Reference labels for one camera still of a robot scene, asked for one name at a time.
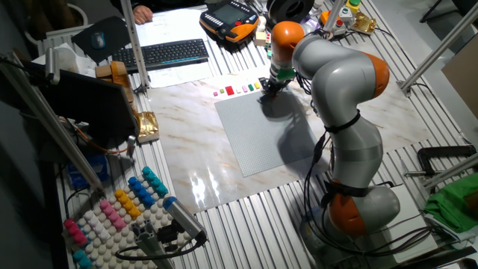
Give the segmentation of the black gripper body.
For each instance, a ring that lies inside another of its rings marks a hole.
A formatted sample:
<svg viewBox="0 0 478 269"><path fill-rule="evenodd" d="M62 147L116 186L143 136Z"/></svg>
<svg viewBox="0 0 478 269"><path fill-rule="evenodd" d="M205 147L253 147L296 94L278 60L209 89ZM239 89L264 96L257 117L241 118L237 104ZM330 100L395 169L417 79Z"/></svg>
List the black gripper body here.
<svg viewBox="0 0 478 269"><path fill-rule="evenodd" d="M286 80L277 80L274 77L270 77L267 79L267 82L264 86L264 91L266 93L279 93L282 91L289 83L291 79Z"/></svg>

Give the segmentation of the bare person hand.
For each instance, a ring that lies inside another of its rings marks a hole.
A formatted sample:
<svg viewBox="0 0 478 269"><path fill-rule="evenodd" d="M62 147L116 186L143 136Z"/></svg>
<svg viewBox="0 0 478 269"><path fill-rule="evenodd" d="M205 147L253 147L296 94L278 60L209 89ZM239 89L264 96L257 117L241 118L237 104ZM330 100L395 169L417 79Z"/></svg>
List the bare person hand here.
<svg viewBox="0 0 478 269"><path fill-rule="evenodd" d="M153 12L144 5L138 5L133 9L134 21L137 25L142 25L152 21Z"/></svg>

